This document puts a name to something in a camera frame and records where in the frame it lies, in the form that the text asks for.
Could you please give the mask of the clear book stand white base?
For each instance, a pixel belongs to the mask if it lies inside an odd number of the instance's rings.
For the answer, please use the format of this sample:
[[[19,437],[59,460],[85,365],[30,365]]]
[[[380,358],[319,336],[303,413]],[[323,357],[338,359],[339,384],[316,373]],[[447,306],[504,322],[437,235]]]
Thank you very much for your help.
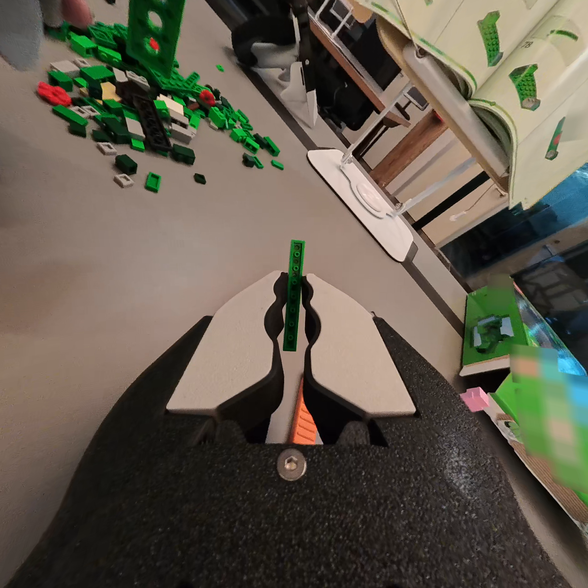
[[[382,249],[399,263],[407,260],[414,244],[411,229],[401,215],[476,163],[475,158],[468,158],[452,169],[444,179],[431,184],[414,198],[397,206],[390,204],[382,191],[364,174],[363,169],[353,160],[353,150],[359,142],[367,138],[377,123],[384,120],[385,116],[393,110],[395,102],[411,87],[411,83],[406,84],[394,101],[378,114],[372,126],[345,152],[337,149],[314,149],[307,152],[307,159],[313,169],[363,224]]]

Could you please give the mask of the orange brick separator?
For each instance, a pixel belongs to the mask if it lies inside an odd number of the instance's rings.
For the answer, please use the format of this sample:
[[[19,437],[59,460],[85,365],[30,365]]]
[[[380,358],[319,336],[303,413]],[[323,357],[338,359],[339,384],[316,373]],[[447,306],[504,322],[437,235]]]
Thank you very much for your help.
[[[322,440],[319,436],[318,428],[305,405],[303,386],[304,378],[301,375],[295,395],[295,405],[290,423],[288,443],[294,445],[321,445]]]

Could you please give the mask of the pile of loose lego pieces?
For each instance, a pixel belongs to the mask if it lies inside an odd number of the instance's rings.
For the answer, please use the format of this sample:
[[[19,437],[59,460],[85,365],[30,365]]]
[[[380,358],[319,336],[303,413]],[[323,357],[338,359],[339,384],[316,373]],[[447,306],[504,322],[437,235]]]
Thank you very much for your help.
[[[201,124],[226,132],[243,148],[246,168],[263,169],[265,152],[271,167],[284,170],[277,144],[254,133],[249,117],[217,88],[201,85],[197,72],[183,77],[174,59],[165,76],[131,58],[127,26],[96,21],[82,30],[63,21],[60,26],[45,24],[43,31],[67,43],[75,58],[51,63],[36,94],[71,135],[91,137],[99,152],[114,160],[119,187],[131,187],[138,171],[136,160],[120,151],[122,146],[193,166],[190,144]]]

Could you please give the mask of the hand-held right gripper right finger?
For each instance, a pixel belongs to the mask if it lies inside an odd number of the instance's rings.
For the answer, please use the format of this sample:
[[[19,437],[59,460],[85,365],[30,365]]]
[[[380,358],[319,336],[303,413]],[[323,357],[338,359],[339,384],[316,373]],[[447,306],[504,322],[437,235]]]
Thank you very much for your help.
[[[415,415],[373,315],[317,275],[305,278],[306,318],[316,324],[307,349],[310,383],[364,420]]]

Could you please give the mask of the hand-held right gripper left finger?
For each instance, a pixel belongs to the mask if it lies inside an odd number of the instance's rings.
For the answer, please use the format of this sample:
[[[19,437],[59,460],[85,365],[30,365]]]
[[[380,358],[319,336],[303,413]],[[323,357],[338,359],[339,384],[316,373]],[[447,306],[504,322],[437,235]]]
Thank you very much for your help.
[[[285,273],[274,270],[212,317],[167,411],[214,419],[269,419],[283,399],[280,337]]]

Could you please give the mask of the lego instruction booklet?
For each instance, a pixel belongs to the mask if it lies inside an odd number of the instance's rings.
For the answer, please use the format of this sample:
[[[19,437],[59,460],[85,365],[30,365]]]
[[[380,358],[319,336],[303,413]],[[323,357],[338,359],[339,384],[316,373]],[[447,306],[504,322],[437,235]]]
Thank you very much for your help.
[[[587,163],[587,1],[358,1],[465,84],[527,210]]]

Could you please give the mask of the open green lego box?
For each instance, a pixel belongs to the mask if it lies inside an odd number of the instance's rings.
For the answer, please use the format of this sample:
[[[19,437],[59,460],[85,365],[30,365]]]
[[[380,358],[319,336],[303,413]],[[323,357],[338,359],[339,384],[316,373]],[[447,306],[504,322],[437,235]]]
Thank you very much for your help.
[[[489,405],[484,412],[513,449],[527,470],[555,499],[587,537],[587,495],[577,493],[557,483],[545,459],[528,455],[523,444],[517,421],[515,393],[511,375],[508,374],[495,392],[488,393]]]

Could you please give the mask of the long green lego plate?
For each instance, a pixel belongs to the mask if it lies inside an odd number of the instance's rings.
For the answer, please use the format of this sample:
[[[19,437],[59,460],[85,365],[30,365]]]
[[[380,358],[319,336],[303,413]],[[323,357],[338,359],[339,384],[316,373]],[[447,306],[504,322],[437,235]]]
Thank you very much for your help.
[[[292,239],[283,332],[283,351],[285,352],[295,352],[297,349],[304,257],[305,241]]]

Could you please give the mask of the large green lego panel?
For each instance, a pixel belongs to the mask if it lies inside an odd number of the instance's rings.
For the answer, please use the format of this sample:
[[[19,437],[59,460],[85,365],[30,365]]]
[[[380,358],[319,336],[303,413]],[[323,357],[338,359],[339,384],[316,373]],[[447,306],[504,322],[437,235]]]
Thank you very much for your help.
[[[153,73],[169,77],[186,1],[129,1],[126,53]]]

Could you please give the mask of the flat green lego box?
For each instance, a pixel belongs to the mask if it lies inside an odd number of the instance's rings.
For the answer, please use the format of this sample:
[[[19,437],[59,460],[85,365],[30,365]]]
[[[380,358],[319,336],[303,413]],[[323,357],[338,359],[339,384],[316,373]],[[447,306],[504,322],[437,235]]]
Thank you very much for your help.
[[[509,275],[493,275],[468,294],[460,376],[509,368],[513,346],[539,347],[523,322],[520,295]]]

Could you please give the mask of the wooden side table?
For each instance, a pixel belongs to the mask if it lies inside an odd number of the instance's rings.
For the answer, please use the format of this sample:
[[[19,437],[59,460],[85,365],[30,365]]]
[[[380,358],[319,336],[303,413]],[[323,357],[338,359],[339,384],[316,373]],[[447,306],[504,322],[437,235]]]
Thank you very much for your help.
[[[327,30],[319,24],[318,14],[310,15],[313,48],[319,51],[325,61],[316,63],[323,66],[318,74],[318,98],[322,111],[332,123],[344,123],[351,130],[360,130],[372,113],[380,114],[384,108],[383,90],[401,73],[400,67],[384,49],[375,21],[370,26],[360,26],[358,40],[351,42],[351,48],[339,46]],[[398,113],[390,112],[368,130],[364,139],[356,139],[352,155],[362,160],[367,151],[379,140],[386,130],[401,127],[408,130],[402,140],[376,165],[370,176],[379,187],[386,187],[418,156],[428,149],[447,129],[444,121],[434,110],[428,110],[420,121],[409,120],[406,108],[395,102]]]

